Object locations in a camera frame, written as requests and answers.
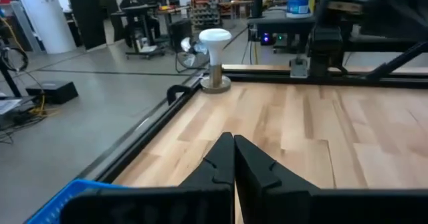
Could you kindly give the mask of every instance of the black stand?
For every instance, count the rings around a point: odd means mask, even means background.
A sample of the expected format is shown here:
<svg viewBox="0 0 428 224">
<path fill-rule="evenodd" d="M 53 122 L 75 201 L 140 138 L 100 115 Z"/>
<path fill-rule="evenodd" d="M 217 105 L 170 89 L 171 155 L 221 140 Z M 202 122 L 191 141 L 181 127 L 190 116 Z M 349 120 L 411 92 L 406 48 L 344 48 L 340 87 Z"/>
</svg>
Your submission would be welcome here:
<svg viewBox="0 0 428 224">
<path fill-rule="evenodd" d="M 18 90 L 18 87 L 16 86 L 15 82 L 13 81 L 13 78 L 9 73 L 9 70 L 7 69 L 6 65 L 3 62 L 0 62 L 0 72 L 5 77 L 7 85 L 9 85 L 9 88 L 11 88 L 13 95 L 17 98 L 21 98 L 22 94 Z"/>
</svg>

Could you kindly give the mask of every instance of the yellow cable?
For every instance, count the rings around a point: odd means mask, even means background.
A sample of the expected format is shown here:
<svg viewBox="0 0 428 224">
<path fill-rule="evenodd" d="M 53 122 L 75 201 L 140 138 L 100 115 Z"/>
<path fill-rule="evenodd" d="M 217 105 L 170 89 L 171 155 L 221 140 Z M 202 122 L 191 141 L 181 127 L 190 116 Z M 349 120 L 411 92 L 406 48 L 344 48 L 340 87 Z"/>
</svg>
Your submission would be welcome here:
<svg viewBox="0 0 428 224">
<path fill-rule="evenodd" d="M 7 23 L 7 21 L 4 18 L 0 17 L 0 19 L 9 28 L 9 31 L 11 32 L 11 35 L 12 35 L 13 39 L 15 40 L 16 44 L 18 45 L 19 49 L 21 51 L 24 51 L 24 49 L 22 48 L 21 44 L 19 44 L 18 39 L 16 38 L 15 32 L 13 32 L 12 27 Z"/>
<path fill-rule="evenodd" d="M 32 114 L 37 114 L 38 116 L 41 116 L 41 115 L 43 115 L 44 107 L 45 107 L 45 94 L 42 94 L 41 95 L 41 105 L 40 105 L 40 107 L 34 107 L 29 112 L 32 113 Z"/>
</svg>

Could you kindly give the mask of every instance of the black cable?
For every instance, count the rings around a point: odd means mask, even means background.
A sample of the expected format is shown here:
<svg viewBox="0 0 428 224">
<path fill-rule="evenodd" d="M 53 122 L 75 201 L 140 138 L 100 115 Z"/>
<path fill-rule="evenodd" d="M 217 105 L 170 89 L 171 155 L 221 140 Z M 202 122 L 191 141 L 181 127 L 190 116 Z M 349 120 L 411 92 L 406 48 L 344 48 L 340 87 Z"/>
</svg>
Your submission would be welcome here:
<svg viewBox="0 0 428 224">
<path fill-rule="evenodd" d="M 247 41 L 247 45 L 245 46 L 245 51 L 242 56 L 241 64 L 243 64 L 243 60 L 245 59 L 245 55 L 247 55 L 249 41 Z"/>
<path fill-rule="evenodd" d="M 248 26 L 245 27 L 244 29 L 242 29 L 235 37 L 233 37 L 232 39 L 230 39 L 229 43 L 227 43 L 225 45 L 225 47 L 223 48 L 223 50 L 226 49 L 226 47 L 229 47 L 229 45 L 231 45 L 247 29 L 248 29 Z"/>
<path fill-rule="evenodd" d="M 11 65 L 8 53 L 12 50 L 18 52 L 22 56 L 23 64 L 19 68 L 16 68 L 14 64 Z M 6 65 L 7 69 L 10 71 L 21 72 L 21 71 L 25 71 L 28 67 L 28 56 L 27 56 L 27 54 L 17 47 L 2 47 L 0 49 L 0 60 Z"/>
<path fill-rule="evenodd" d="M 178 65 L 178 63 L 180 63 L 180 65 L 184 67 L 184 69 L 183 69 L 183 70 L 179 70 L 179 65 Z M 188 67 L 188 66 L 185 66 L 183 63 L 181 63 L 181 62 L 179 61 L 179 54 L 178 54 L 178 53 L 175 53 L 175 71 L 176 71 L 178 74 L 181 74 L 181 73 L 183 73 L 183 72 L 185 72 L 185 71 L 187 71 L 187 70 L 204 70 L 205 68 L 204 68 L 203 66 L 206 66 L 208 63 L 209 63 L 209 60 L 208 60 L 208 61 L 206 61 L 205 63 L 202 63 L 202 64 L 201 64 L 201 66 L 202 66 L 202 67 Z"/>
<path fill-rule="evenodd" d="M 346 67 L 346 65 L 348 64 L 348 61 L 350 59 L 350 56 L 353 54 L 354 52 L 350 52 L 348 57 L 346 58 L 346 61 L 343 63 L 343 66 Z"/>
<path fill-rule="evenodd" d="M 253 65 L 253 42 L 249 43 L 249 64 Z"/>
<path fill-rule="evenodd" d="M 8 132 L 4 132 L 4 134 L 0 136 L 0 143 L 12 145 L 14 143 L 14 141 L 12 139 L 11 134 Z"/>
</svg>

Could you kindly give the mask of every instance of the cable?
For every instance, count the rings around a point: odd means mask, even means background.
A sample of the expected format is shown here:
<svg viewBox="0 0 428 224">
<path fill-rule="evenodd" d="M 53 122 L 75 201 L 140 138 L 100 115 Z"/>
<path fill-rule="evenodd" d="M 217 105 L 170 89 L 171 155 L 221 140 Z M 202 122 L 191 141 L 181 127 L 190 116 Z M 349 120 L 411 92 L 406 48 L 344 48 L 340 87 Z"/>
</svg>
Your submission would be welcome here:
<svg viewBox="0 0 428 224">
<path fill-rule="evenodd" d="M 253 42 L 249 43 L 249 64 L 253 65 Z"/>
<path fill-rule="evenodd" d="M 11 61 L 11 58 L 9 57 L 9 54 L 11 51 L 16 51 L 19 55 L 22 56 L 22 66 L 17 68 L 13 61 Z M 0 49 L 0 60 L 6 65 L 7 69 L 13 72 L 21 72 L 27 69 L 28 67 L 28 56 L 27 54 L 20 50 L 17 47 L 2 47 Z"/>
<path fill-rule="evenodd" d="M 349 59 L 350 59 L 350 56 L 351 56 L 353 53 L 354 53 L 354 52 L 350 52 L 350 53 L 349 53 L 349 55 L 348 55 L 348 57 L 347 57 L 347 59 L 346 59 L 345 63 L 343 64 L 343 66 L 344 66 L 344 67 L 348 64 L 348 61 L 349 61 Z"/>
<path fill-rule="evenodd" d="M 24 51 L 24 49 L 22 48 L 21 44 L 18 42 L 18 39 L 16 38 L 15 32 L 13 31 L 12 27 L 7 23 L 7 21 L 4 18 L 0 17 L 0 19 L 9 28 L 9 31 L 11 32 L 11 35 L 12 35 L 13 39 L 15 40 L 16 44 L 18 45 L 19 49 L 21 51 Z"/>
<path fill-rule="evenodd" d="M 21 114 L 25 115 L 28 113 L 29 113 L 28 111 L 24 111 Z M 20 130 L 25 130 L 26 128 L 30 128 L 36 125 L 37 123 L 40 123 L 44 119 L 45 117 L 43 116 L 32 115 L 29 119 L 25 120 L 22 123 L 20 123 L 18 119 L 14 120 L 15 122 L 14 124 L 11 124 L 7 127 L 3 127 L 2 129 L 0 129 L 0 131 L 4 132 L 4 134 L 0 135 L 0 143 L 13 144 L 14 141 L 13 141 L 12 135 L 15 134 L 15 132 L 18 132 Z"/>
<path fill-rule="evenodd" d="M 40 84 L 40 82 L 38 82 L 38 80 L 36 78 L 34 78 L 34 76 L 32 76 L 29 72 L 27 72 L 25 70 L 23 72 L 25 72 L 30 78 L 32 78 L 37 83 L 37 85 L 40 87 L 40 92 L 41 92 L 41 105 L 40 105 L 40 107 L 34 107 L 29 112 L 32 114 L 36 114 L 37 116 L 41 116 L 41 117 L 50 117 L 50 116 L 54 116 L 56 114 L 59 114 L 60 111 L 57 108 L 50 109 L 50 111 L 54 110 L 54 112 L 52 112 L 50 114 L 46 114 L 46 112 L 48 111 L 45 109 L 46 94 L 45 94 L 45 90 L 43 89 L 42 84 Z"/>
<path fill-rule="evenodd" d="M 255 64 L 259 65 L 259 57 L 257 56 L 257 43 L 254 43 L 254 58 L 255 58 Z"/>
<path fill-rule="evenodd" d="M 223 48 L 223 50 L 226 49 L 227 47 L 229 47 L 229 45 L 231 45 L 247 29 L 248 29 L 248 26 L 245 27 L 244 29 L 242 29 L 235 37 L 233 37 L 232 39 L 230 39 L 230 41 L 225 45 L 225 47 Z"/>
<path fill-rule="evenodd" d="M 178 65 L 178 63 L 180 63 L 180 65 L 184 67 L 184 69 L 183 69 L 183 70 L 179 70 L 179 65 Z M 188 67 L 188 66 L 185 66 L 182 62 L 180 62 L 180 61 L 179 61 L 179 54 L 178 54 L 178 53 L 175 53 L 175 71 L 176 71 L 178 74 L 181 74 L 181 73 L 183 73 L 183 72 L 185 72 L 185 71 L 187 71 L 187 70 L 204 70 L 204 69 L 205 69 L 204 67 L 205 67 L 208 63 L 209 63 L 209 60 L 208 60 L 208 61 L 206 61 L 206 62 L 204 62 L 204 63 L 202 63 L 202 64 L 200 64 L 200 66 L 202 66 L 202 67 Z"/>
<path fill-rule="evenodd" d="M 245 59 L 245 56 L 247 55 L 248 45 L 249 45 L 249 41 L 247 41 L 247 45 L 245 46 L 245 51 L 243 52 L 241 64 L 243 64 L 243 60 Z"/>
</svg>

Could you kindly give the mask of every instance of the light wood board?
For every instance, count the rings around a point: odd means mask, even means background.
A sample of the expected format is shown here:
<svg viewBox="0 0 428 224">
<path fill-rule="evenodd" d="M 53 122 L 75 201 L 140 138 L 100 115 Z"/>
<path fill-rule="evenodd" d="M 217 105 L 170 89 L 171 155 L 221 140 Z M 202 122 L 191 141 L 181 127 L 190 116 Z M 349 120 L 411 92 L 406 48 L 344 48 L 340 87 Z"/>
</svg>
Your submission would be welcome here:
<svg viewBox="0 0 428 224">
<path fill-rule="evenodd" d="M 428 188 L 428 91 L 256 83 L 196 93 L 115 183 L 179 185 L 222 132 L 320 188 Z"/>
</svg>

